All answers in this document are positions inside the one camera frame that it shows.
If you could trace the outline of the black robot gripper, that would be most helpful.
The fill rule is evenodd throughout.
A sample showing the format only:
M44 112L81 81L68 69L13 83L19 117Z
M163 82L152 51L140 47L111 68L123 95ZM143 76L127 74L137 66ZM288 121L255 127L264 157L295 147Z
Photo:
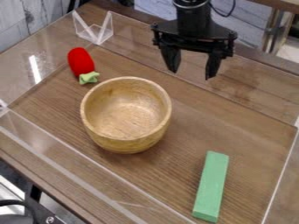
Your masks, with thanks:
M151 24L153 45L176 73L181 50L207 53L205 79L216 76L223 58L233 55L237 34L211 18L211 3L173 3L176 19Z

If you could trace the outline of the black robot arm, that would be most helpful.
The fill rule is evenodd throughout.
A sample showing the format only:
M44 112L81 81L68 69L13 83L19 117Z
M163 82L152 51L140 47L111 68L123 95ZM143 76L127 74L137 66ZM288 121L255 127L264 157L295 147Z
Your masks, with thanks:
M211 18L216 11L211 0L172 0L176 19L151 24L153 45L160 49L163 61L173 73L181 63L181 50L207 53L205 79L216 76L220 62L233 56L239 35Z

